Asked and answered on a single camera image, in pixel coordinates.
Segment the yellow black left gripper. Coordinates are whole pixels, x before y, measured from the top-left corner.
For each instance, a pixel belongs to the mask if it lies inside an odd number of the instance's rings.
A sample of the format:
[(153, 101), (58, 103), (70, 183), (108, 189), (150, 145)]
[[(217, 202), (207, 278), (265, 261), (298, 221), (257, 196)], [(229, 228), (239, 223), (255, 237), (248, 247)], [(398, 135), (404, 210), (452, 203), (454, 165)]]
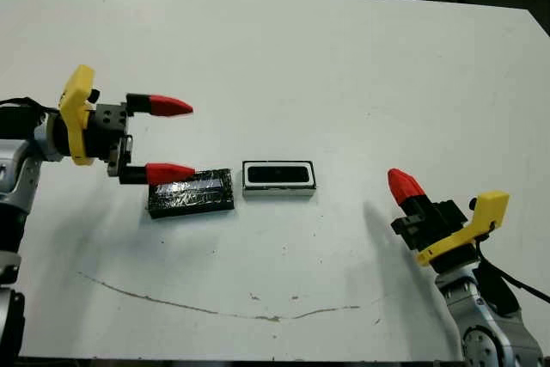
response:
[(121, 184), (163, 185), (192, 177), (196, 171), (173, 163), (126, 166), (131, 160), (131, 135), (127, 132), (129, 113), (173, 117), (193, 112), (184, 101), (163, 95), (127, 94), (126, 104), (99, 104), (94, 88), (95, 71), (85, 64), (74, 70), (64, 86), (58, 110), (67, 131), (68, 151), (78, 166), (98, 159), (107, 165), (107, 174), (118, 176)]

